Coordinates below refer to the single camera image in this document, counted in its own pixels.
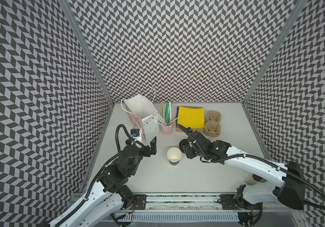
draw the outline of white paper bag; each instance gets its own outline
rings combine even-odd
[[[159,132],[159,113],[153,103],[145,96],[138,94],[127,100],[121,100],[125,103],[124,109],[134,128],[140,128],[142,141],[148,144],[151,139]]]

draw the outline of mounting plate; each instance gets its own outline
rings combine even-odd
[[[135,210],[144,210],[146,206],[146,195],[137,194],[135,195],[136,205]]]
[[[235,204],[234,197],[235,194],[230,194],[230,195],[219,195],[222,203],[222,208],[223,210],[241,210],[241,208],[237,207]],[[259,205],[254,204],[252,205],[254,210],[259,210]]]

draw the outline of paper cup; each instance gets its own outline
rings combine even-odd
[[[179,163],[182,156],[179,148],[170,148],[166,155],[168,156],[170,164],[173,166]]]
[[[159,127],[160,127],[160,132],[163,135],[170,135],[173,132],[173,124],[167,126],[159,125]]]

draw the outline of bag handle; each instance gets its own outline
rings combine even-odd
[[[126,100],[126,99],[125,99],[125,98],[121,99],[121,107],[122,107],[122,109],[123,109],[124,111],[128,112],[128,113],[132,113],[132,112],[127,111],[127,110],[125,110],[125,109],[123,108],[123,106],[122,106],[122,101],[124,101],[124,100]]]
[[[146,96],[147,96],[148,94],[150,94],[150,92],[152,91],[152,89],[154,89],[154,98],[152,99],[152,102],[154,102],[155,97],[156,97],[156,88],[151,88],[150,91],[149,91],[148,93],[146,93],[146,95],[144,95],[144,96],[145,96],[145,98],[147,98]]]

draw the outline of straw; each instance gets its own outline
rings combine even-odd
[[[169,102],[169,113],[170,113],[170,121],[173,119],[173,114],[171,113],[171,102]]]
[[[163,117],[160,114],[158,114],[158,116],[159,116],[159,120],[166,125],[166,122],[164,121]]]
[[[174,121],[178,120],[178,118],[179,118],[179,117],[177,117],[177,118],[175,118],[174,120],[170,121],[170,122],[168,123],[168,125],[170,125],[170,124],[173,123]]]
[[[166,120],[166,117],[168,115],[168,110],[169,110],[169,103],[167,102],[165,107],[165,112],[164,112],[164,121],[166,124],[168,123],[168,120]]]
[[[165,123],[167,125],[169,122],[169,119],[170,119],[170,102],[166,103],[166,107],[167,107],[167,110],[165,113]]]

